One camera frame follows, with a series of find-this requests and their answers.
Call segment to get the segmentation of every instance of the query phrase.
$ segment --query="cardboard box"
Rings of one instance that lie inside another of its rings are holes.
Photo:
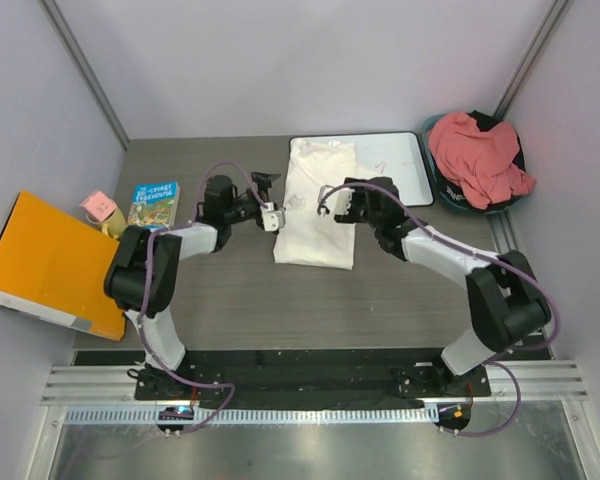
[[[0,305],[112,340],[125,319],[104,294],[118,242],[29,192],[0,236]]]

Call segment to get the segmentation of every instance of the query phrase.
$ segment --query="red cloth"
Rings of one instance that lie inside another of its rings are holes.
[[[513,164],[520,146],[516,131],[506,122],[481,132],[466,113],[449,113],[429,132],[429,148],[440,172],[482,210],[512,195],[528,195],[536,183]]]

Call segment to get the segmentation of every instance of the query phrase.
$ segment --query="gray wood tabletop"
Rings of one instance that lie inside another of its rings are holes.
[[[176,180],[177,222],[190,218],[195,192],[212,165],[235,161],[249,171],[281,173],[272,199],[281,201],[290,137],[134,140],[115,200],[129,209],[139,183]],[[221,168],[244,189],[237,171]],[[493,249],[484,217],[450,213],[441,200],[414,209],[441,232]],[[352,271],[277,265],[275,237],[254,224],[233,227],[226,247],[180,263],[171,303],[183,343],[194,349],[441,347],[469,325],[466,294],[440,275],[380,250],[356,227]],[[139,349],[131,324],[120,342],[78,334],[78,349]]]

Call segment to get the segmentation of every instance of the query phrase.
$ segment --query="white wall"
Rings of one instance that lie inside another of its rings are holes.
[[[549,0],[58,0],[131,138],[495,109]]]
[[[93,189],[113,190],[121,160],[37,2],[0,0],[0,230],[19,190],[77,213]],[[49,368],[72,338],[0,309],[0,480],[24,474]]]
[[[600,0],[574,2],[509,120],[538,178],[516,229],[564,315],[556,350],[577,360],[600,420]]]

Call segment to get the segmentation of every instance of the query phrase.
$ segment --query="teal laundry basket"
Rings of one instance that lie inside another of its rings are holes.
[[[451,207],[451,209],[453,211],[455,211],[457,213],[466,213],[466,214],[480,213],[483,215],[485,215],[485,214],[488,215],[488,214],[492,214],[492,213],[500,213],[500,212],[506,211],[508,208],[512,207],[513,205],[518,203],[518,201],[520,201],[522,198],[524,198],[521,196],[514,196],[514,197],[511,197],[511,199],[507,200],[506,202],[493,203],[493,204],[489,205],[486,208],[486,210],[481,210],[481,209],[476,208],[473,205],[471,205],[464,197],[464,194],[462,193],[462,189],[459,186],[457,186],[456,184],[447,180],[444,177],[444,175],[442,175],[442,173],[438,169],[435,159],[433,158],[433,154],[431,153],[431,150],[429,149],[429,132],[431,130],[433,130],[433,127],[435,126],[435,124],[442,117],[444,117],[444,115],[433,116],[433,117],[427,119],[422,124],[422,135],[423,135],[422,143],[424,145],[424,151],[427,156],[427,162],[429,163],[429,167],[431,168],[431,173],[433,175],[435,187],[438,190],[440,197]],[[519,168],[524,170],[525,169],[524,155],[521,153],[520,159],[517,159],[516,161],[514,161],[514,163]]]

